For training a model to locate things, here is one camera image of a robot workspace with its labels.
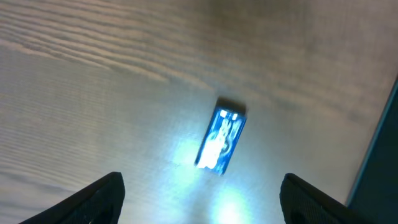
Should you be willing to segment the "blue Eclipse mints box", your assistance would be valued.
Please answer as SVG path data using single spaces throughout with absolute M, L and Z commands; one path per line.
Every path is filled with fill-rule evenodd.
M 244 112 L 215 107 L 195 159 L 195 167 L 224 175 L 246 124 Z

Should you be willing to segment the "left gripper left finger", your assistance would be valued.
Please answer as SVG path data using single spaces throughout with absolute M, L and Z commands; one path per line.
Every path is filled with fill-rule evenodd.
M 110 172 L 21 224 L 118 224 L 125 197 L 120 172 Z

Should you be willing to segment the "dark green gift box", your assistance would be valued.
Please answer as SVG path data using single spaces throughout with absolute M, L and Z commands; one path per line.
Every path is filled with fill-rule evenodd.
M 372 223 L 397 223 L 397 81 L 369 143 L 348 207 Z

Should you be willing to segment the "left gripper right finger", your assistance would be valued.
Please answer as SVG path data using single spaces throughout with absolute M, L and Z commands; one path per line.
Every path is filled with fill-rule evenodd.
M 386 219 L 386 183 L 364 174 L 354 188 L 349 205 L 288 173 L 280 186 L 280 206 L 288 224 L 382 223 Z

